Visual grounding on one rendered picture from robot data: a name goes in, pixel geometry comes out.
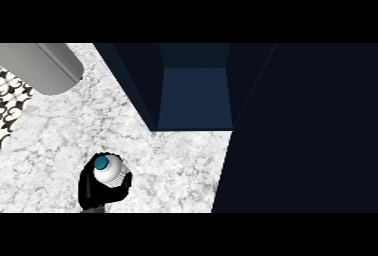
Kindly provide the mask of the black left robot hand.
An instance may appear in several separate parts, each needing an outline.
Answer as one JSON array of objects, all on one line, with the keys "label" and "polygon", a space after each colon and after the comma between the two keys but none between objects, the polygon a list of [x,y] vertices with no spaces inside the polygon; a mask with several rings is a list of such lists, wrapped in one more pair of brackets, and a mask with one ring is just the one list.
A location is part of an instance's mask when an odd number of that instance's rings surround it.
[{"label": "black left robot hand", "polygon": [[132,180],[133,180],[133,173],[129,170],[126,174],[123,184],[116,187],[110,188],[105,186],[95,178],[94,169],[95,169],[95,159],[99,156],[105,155],[116,155],[120,159],[122,157],[110,152],[97,153],[89,160],[82,173],[80,173],[80,180],[79,180],[79,203],[83,210],[104,206],[108,203],[119,202],[126,199],[129,195],[129,189],[132,187]]}]

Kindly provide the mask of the dark blue open cabinet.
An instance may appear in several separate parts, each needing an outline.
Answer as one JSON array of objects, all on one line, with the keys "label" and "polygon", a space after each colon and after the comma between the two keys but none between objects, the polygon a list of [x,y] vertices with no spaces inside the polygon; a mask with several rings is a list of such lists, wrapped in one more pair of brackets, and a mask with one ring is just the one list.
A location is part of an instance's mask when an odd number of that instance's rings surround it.
[{"label": "dark blue open cabinet", "polygon": [[98,43],[151,131],[231,131],[272,43]]}]

